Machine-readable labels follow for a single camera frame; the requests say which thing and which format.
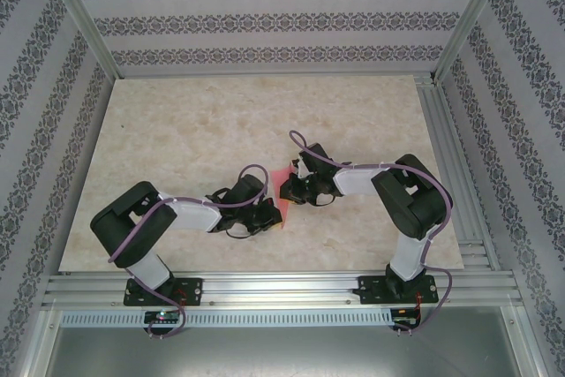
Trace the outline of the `pink cloth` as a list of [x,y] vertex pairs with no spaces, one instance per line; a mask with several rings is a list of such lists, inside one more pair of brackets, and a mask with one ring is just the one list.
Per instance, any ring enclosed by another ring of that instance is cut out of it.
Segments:
[[279,209],[282,217],[280,227],[283,229],[287,221],[287,216],[290,208],[290,201],[281,197],[280,191],[283,184],[289,179],[290,174],[294,168],[291,164],[281,170],[273,170],[270,172],[272,178],[273,195],[275,198],[276,207]]

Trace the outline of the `grey sheet metal shelf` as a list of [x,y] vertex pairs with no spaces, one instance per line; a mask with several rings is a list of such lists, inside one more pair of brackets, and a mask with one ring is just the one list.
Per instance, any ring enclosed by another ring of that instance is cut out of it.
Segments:
[[523,308],[453,307],[412,336],[333,327],[209,322],[153,341],[110,313],[41,313],[21,377],[555,377]]

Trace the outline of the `small circuit board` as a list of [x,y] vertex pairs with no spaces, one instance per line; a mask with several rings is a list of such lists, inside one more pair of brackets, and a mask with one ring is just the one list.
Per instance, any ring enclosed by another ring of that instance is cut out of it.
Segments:
[[401,308],[393,309],[391,316],[393,321],[407,321],[409,324],[414,325],[420,320],[421,313],[417,308]]
[[144,315],[145,324],[176,325],[179,320],[180,314],[174,311],[148,311]]

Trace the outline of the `aluminium mounting rail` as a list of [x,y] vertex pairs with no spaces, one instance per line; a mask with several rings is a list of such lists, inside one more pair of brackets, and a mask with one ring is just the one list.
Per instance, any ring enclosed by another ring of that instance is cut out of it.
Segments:
[[[203,282],[203,309],[353,308],[359,277],[368,271],[298,273],[185,272],[179,277]],[[443,304],[522,306],[524,298],[511,271],[464,269],[452,273],[452,289]],[[41,308],[59,310],[123,309],[127,275],[123,272],[74,272],[48,279]]]

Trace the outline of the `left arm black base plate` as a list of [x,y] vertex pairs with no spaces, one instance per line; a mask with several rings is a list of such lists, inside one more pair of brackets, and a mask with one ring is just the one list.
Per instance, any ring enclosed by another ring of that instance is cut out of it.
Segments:
[[133,278],[127,280],[123,303],[126,306],[170,306],[163,298],[181,306],[199,306],[203,291],[200,278],[171,277],[154,289],[154,293],[144,289]]

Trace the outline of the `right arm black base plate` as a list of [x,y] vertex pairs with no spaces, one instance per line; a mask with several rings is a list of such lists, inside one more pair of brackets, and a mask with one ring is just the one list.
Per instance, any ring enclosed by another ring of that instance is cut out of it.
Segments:
[[418,297],[423,304],[439,302],[436,283],[431,275],[409,282],[384,275],[360,276],[358,288],[353,293],[359,296],[362,305],[416,304]]

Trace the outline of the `aluminium side rail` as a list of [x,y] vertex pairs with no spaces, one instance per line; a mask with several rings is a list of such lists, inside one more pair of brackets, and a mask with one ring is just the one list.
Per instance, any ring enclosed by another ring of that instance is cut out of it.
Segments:
[[452,222],[463,252],[463,264],[466,268],[498,271],[501,266],[444,94],[427,75],[415,76],[414,82],[441,182],[454,201]]

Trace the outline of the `aluminium frame post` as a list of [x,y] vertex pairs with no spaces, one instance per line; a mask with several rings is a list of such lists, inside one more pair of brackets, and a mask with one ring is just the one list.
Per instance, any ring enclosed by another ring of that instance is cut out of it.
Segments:
[[114,57],[102,39],[100,31],[83,1],[63,0],[63,2],[107,76],[113,80],[123,79],[123,73],[120,72]]
[[438,85],[446,78],[451,65],[456,60],[471,29],[480,13],[485,8],[487,1],[488,0],[470,0],[469,3],[467,3],[433,71],[433,83],[435,85]]

